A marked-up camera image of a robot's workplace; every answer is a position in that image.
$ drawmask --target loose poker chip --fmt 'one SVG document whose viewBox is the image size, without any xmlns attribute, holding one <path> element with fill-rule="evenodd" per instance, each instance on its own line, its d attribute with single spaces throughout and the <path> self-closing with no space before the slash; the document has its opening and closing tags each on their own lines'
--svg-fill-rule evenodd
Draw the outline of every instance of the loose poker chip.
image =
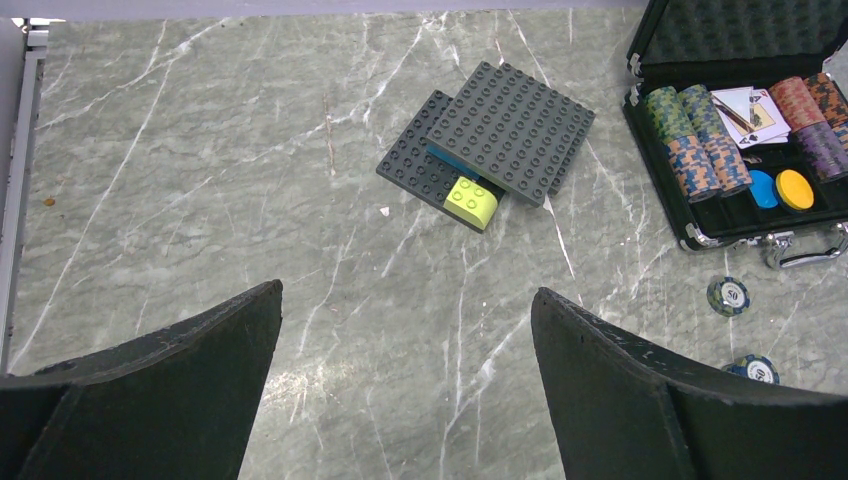
<svg viewBox="0 0 848 480">
<path fill-rule="evenodd" d="M 762 355 L 745 355 L 722 370 L 763 383 L 780 385 L 780 375 L 771 360 Z"/>
<path fill-rule="evenodd" d="M 748 289 L 733 277 L 722 277 L 710 283 L 707 301 L 713 310 L 725 317 L 740 315 L 751 306 Z"/>
</svg>

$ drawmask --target lego baseplate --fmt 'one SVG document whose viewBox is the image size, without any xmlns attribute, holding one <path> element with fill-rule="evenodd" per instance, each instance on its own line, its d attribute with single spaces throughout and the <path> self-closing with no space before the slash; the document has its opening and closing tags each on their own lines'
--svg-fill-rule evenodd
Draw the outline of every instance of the lego baseplate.
<svg viewBox="0 0 848 480">
<path fill-rule="evenodd" d="M 578 114 L 582 117 L 580 123 L 572 123 L 569 124 L 566 129 L 568 131 L 574 130 L 573 140 L 571 141 L 571 145 L 568 147 L 568 152 L 565 154 L 565 160 L 562 161 L 562 165 L 560 165 L 559 170 L 557 171 L 556 177 L 554 177 L 551 182 L 551 189 L 548 190 L 548 195 L 554 196 L 559 193 L 562 188 L 563 182 L 565 182 L 565 176 L 568 174 L 569 167 L 571 166 L 571 162 L 577 158 L 577 154 L 580 152 L 580 147 L 583 145 L 583 141 L 586 140 L 586 135 L 589 134 L 589 128 L 592 126 L 592 122 L 595 121 L 595 112 L 588 110 L 586 108 L 577 109 Z"/>
<path fill-rule="evenodd" d="M 448 194 L 462 176 L 462 172 L 426 151 L 425 136 L 439 115 L 450 105 L 451 100 L 451 97 L 439 90 L 434 91 L 377 165 L 377 174 L 475 232 L 483 233 L 485 224 L 481 228 L 445 207 Z M 479 179 L 476 184 L 491 193 L 497 202 L 504 196 L 501 188 L 484 179 Z M 451 209 L 456 210 L 457 206 L 452 205 Z"/>
<path fill-rule="evenodd" d="M 508 63 L 481 62 L 427 135 L 428 149 L 538 207 L 584 110 Z"/>
</svg>

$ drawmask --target poker chip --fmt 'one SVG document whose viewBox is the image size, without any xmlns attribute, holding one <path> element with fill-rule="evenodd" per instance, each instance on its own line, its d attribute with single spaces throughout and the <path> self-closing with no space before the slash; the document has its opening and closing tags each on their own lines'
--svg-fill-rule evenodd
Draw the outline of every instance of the poker chip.
<svg viewBox="0 0 848 480">
<path fill-rule="evenodd" d="M 689 203 L 704 201 L 721 191 L 709 157 L 694 135 L 665 146 L 671 170 Z"/>
<path fill-rule="evenodd" d="M 827 122 L 819 122 L 795 132 L 807 161 L 822 182 L 848 176 L 848 153 Z"/>
<path fill-rule="evenodd" d="M 757 206 L 764 210 L 776 207 L 778 202 L 774 194 L 774 179 L 771 175 L 759 170 L 751 170 L 750 173 L 754 181 L 751 185 L 751 195 L 754 196 Z"/>
<path fill-rule="evenodd" d="M 813 188 L 803 175 L 795 170 L 777 174 L 775 190 L 784 206 L 793 211 L 804 211 L 813 206 Z"/>
<path fill-rule="evenodd" d="M 733 277 L 722 277 L 710 283 L 707 301 L 713 310 L 725 317 L 735 317 L 751 307 L 748 289 Z"/>
<path fill-rule="evenodd" d="M 780 385 L 780 375 L 771 360 L 762 355 L 745 355 L 722 368 L 725 372 L 763 383 Z"/>
</svg>

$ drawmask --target gray marble tabletop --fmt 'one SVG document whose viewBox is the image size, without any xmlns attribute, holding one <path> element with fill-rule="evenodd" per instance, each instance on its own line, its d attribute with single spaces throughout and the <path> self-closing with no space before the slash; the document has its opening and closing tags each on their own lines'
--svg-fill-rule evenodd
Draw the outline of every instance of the gray marble tabletop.
<svg viewBox="0 0 848 480">
<path fill-rule="evenodd" d="M 248 479 L 562 478 L 529 328 L 540 286 L 706 364 L 767 354 L 787 385 L 848 393 L 848 260 L 777 272 L 758 249 L 676 246 L 620 109 L 641 14 L 54 26 L 13 371 L 280 278 Z M 478 235 L 374 168 L 484 59 L 597 119 L 560 195 L 507 198 Z M 737 318 L 705 299 L 723 274 L 752 294 Z"/>
</svg>

